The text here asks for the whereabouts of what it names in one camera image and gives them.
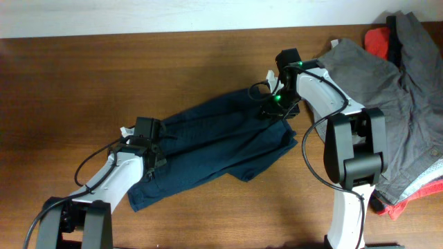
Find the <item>red fabric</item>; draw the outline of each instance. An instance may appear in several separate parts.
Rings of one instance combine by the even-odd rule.
[[[389,28],[369,30],[365,35],[365,49],[382,59],[388,59]]]
[[[419,189],[417,192],[415,192],[413,195],[409,196],[406,200],[394,206],[386,205],[385,210],[377,212],[377,214],[383,215],[388,213],[390,218],[393,221],[395,221],[400,217],[400,214],[405,210],[406,206],[408,205],[408,202],[428,195],[436,194],[439,192],[443,192],[443,180],[428,183],[427,185]]]

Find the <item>white wall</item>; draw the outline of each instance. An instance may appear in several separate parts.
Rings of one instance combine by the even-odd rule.
[[[0,37],[371,24],[399,10],[443,20],[443,0],[0,0]]]

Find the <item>dark blue cloth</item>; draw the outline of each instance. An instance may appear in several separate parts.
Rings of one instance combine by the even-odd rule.
[[[257,88],[252,89],[260,97]],[[167,165],[154,180],[142,179],[129,191],[136,212],[226,173],[249,181],[271,166],[297,142],[286,120],[259,120],[260,102],[240,90],[208,101],[163,121],[177,140],[160,142]]]

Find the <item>gray cloth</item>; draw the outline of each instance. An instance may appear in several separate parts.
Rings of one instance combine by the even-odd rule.
[[[389,204],[443,154],[442,57],[412,13],[397,16],[397,33],[400,70],[348,39],[319,59],[351,98],[385,114],[389,165],[376,190]]]

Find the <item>wooden table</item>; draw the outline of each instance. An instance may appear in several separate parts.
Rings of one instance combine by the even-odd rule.
[[[426,24],[440,48],[442,23]],[[333,38],[360,43],[373,26],[279,28],[198,33],[97,35],[0,40],[0,244],[20,248],[50,196],[77,186],[73,173],[90,153],[137,116],[166,118],[246,88],[276,71],[274,57],[297,47],[303,59],[329,50]],[[290,120],[298,132],[308,111]],[[323,171],[316,134],[308,154]],[[105,155],[80,174],[87,181]],[[307,170],[297,145],[250,183],[232,176],[134,213],[125,197],[113,214],[114,244],[128,248],[265,248],[323,240],[333,191]],[[409,248],[443,245],[443,195],[413,201],[397,221],[369,211],[365,240]],[[34,232],[30,248],[35,247]],[[69,238],[79,239],[80,233]]]

